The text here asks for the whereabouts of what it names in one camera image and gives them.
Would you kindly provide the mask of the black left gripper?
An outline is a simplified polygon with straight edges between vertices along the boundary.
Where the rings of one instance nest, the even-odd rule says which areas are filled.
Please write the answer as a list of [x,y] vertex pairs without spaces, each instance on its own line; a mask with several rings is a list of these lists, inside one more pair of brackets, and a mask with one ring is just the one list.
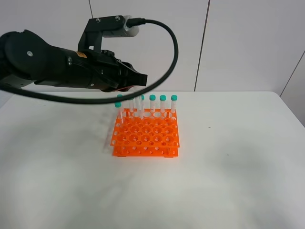
[[69,51],[69,87],[97,89],[103,92],[127,92],[135,86],[146,86],[147,75],[137,72],[114,53]]

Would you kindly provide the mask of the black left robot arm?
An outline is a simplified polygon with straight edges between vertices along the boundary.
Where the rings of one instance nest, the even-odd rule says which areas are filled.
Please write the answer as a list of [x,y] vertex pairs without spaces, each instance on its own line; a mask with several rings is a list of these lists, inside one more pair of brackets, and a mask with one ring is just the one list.
[[134,86],[146,86],[147,75],[116,59],[111,51],[67,50],[25,30],[0,38],[0,82],[16,88],[34,83],[126,92]]

